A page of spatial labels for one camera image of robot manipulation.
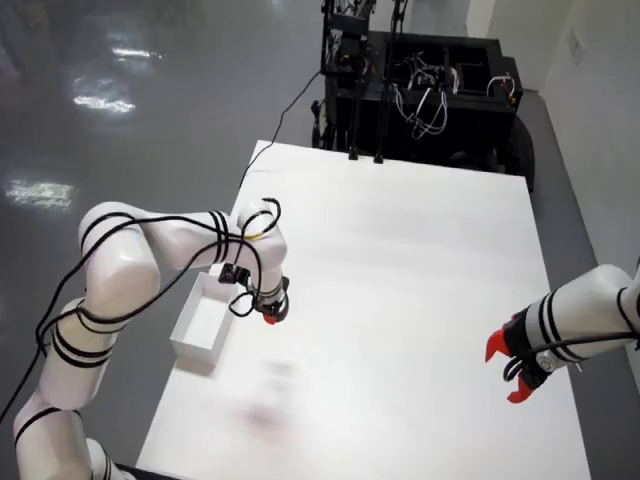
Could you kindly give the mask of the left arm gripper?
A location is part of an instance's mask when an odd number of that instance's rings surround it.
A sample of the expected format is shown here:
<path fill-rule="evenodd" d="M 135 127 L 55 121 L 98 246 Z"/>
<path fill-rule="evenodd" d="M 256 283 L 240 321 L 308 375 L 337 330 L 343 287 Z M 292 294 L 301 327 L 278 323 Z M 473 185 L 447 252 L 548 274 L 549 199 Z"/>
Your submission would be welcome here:
<path fill-rule="evenodd" d="M 275 325 L 279 322 L 276 316 L 269 314 L 287 314 L 289 312 L 289 283 L 289 278 L 283 276 L 277 287 L 267 293 L 261 292 L 252 283 L 249 283 L 249 292 L 253 296 L 253 308 L 263 314 L 267 324 Z"/>

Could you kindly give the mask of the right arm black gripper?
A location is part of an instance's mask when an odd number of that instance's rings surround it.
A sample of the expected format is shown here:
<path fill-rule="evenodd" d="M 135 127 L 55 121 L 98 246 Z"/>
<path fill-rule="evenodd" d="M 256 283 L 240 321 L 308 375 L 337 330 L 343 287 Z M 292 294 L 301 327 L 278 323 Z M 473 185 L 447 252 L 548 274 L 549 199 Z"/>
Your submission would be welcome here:
<path fill-rule="evenodd" d="M 485 362 L 497 353 L 510 357 L 502 373 L 506 382 L 517 380 L 517 389 L 507 396 L 510 403 L 529 399 L 555 370 L 555 355 L 549 349 L 542 350 L 549 339 L 542 308 L 526 308 L 516 313 L 489 336 Z"/>

